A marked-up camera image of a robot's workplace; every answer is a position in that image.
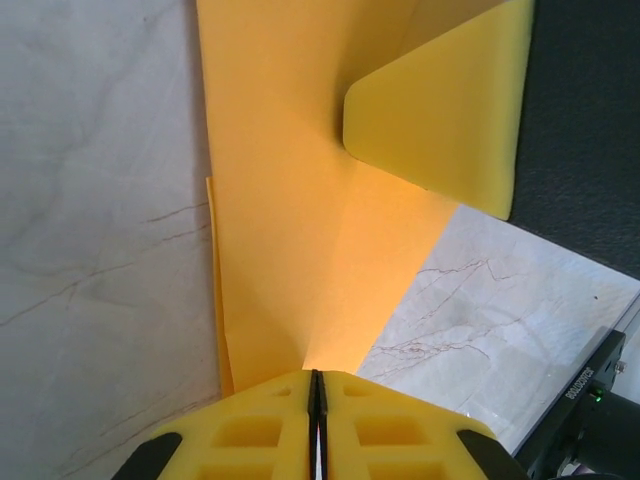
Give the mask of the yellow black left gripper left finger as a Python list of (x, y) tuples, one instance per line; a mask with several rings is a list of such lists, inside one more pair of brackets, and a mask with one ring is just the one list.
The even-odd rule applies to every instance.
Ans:
[(111, 480), (315, 480), (309, 397), (314, 374), (285, 374), (176, 418)]

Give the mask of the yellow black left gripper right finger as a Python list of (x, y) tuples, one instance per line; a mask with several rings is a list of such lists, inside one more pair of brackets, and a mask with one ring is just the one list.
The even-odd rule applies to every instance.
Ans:
[(483, 423), (338, 371), (318, 374), (318, 480), (526, 480)]

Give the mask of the orange paper sheet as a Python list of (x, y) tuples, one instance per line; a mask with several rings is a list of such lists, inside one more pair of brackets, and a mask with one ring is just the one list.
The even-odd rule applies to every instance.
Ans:
[(458, 203), (343, 143), (349, 87), (421, 0), (196, 0), (225, 395), (354, 372)]

